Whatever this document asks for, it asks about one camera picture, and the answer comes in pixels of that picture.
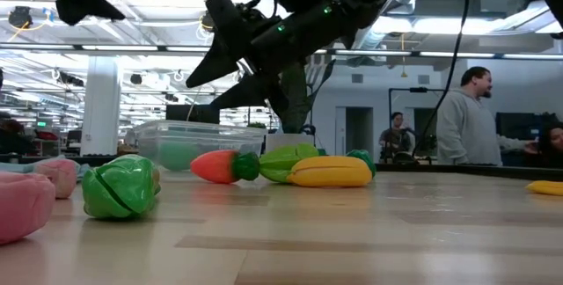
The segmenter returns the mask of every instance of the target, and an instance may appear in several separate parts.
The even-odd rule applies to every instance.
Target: yellow object
[[[552,182],[548,180],[537,180],[530,183],[526,188],[538,194],[550,194],[563,196],[563,182]]]
[[[356,157],[309,157],[291,168],[288,182],[299,186],[358,187],[373,179],[366,163]]]

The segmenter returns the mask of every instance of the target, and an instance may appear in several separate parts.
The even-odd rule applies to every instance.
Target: plastic container
[[[192,160],[213,150],[260,154],[266,129],[187,121],[150,121],[134,129],[139,155],[169,171],[189,170]]]

